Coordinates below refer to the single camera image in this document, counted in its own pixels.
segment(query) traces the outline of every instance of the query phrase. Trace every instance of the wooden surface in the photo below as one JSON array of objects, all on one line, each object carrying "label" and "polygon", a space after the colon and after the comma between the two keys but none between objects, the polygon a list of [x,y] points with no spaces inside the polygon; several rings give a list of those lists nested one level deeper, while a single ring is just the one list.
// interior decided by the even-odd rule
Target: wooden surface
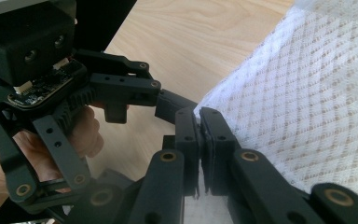
[{"label": "wooden surface", "polygon": [[[195,102],[229,75],[274,29],[294,0],[138,0],[107,53],[147,62],[163,89]],[[95,109],[105,146],[89,160],[97,176],[117,170],[137,180],[174,126],[154,108],[131,106],[128,123]]]}]

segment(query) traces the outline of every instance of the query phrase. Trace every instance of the screw hole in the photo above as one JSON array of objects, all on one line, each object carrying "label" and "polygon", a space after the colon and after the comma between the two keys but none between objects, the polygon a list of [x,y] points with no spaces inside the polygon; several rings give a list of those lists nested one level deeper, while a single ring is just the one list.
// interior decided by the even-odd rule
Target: screw hole
[{"label": "screw hole", "polygon": [[25,54],[24,61],[26,63],[32,63],[37,57],[37,50],[32,49]]},{"label": "screw hole", "polygon": [[253,152],[244,152],[241,156],[246,161],[258,161],[257,154],[254,154]]},{"label": "screw hole", "polygon": [[56,49],[60,49],[63,47],[63,43],[65,42],[65,36],[60,35],[57,37],[57,39],[54,41],[54,46]]},{"label": "screw hole", "polygon": [[23,185],[20,185],[20,186],[17,188],[16,193],[17,193],[17,195],[19,195],[19,196],[24,196],[24,195],[26,195],[30,190],[31,190],[31,185],[23,184]]},{"label": "screw hole", "polygon": [[111,189],[101,189],[94,192],[91,196],[90,202],[94,206],[103,206],[113,199],[113,191]]},{"label": "screw hole", "polygon": [[161,154],[160,159],[162,161],[174,161],[176,160],[176,154],[172,152],[165,152]]},{"label": "screw hole", "polygon": [[339,189],[326,189],[324,195],[328,200],[341,206],[352,206],[354,204],[353,198]]}]

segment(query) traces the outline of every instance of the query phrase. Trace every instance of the metal screw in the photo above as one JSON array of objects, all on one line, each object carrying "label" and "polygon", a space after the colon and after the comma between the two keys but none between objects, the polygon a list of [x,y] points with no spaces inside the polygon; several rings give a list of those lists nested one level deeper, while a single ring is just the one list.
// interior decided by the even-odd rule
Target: metal screw
[{"label": "metal screw", "polygon": [[25,54],[24,61],[26,63],[31,63],[36,59],[36,57],[37,57],[37,50],[32,49],[32,50],[28,51],[27,54]]},{"label": "metal screw", "polygon": [[325,189],[324,195],[332,203],[336,203],[341,206],[349,207],[354,204],[351,196],[339,189]]},{"label": "metal screw", "polygon": [[241,154],[241,157],[246,161],[258,161],[257,154],[254,154],[253,152],[244,152]]},{"label": "metal screw", "polygon": [[22,197],[22,196],[26,195],[29,191],[31,191],[31,185],[23,184],[17,188],[16,193],[17,193],[17,195]]}]

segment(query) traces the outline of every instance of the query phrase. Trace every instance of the white cloth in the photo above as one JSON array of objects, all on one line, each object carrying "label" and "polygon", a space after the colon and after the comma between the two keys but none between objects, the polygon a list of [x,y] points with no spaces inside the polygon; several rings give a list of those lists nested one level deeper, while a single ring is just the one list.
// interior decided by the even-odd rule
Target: white cloth
[{"label": "white cloth", "polygon": [[241,146],[293,186],[358,193],[358,0],[297,1],[196,114],[202,106],[222,112]]}]

